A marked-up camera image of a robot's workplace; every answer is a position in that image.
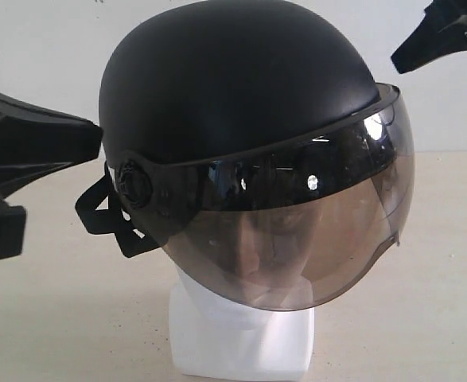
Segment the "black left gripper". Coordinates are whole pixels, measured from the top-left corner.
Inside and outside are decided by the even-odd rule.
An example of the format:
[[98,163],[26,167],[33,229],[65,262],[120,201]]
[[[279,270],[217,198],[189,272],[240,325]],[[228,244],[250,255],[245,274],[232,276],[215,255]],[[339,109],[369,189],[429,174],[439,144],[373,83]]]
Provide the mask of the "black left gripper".
[[99,156],[93,122],[0,92],[0,260],[22,253],[26,210],[4,198],[28,184]]

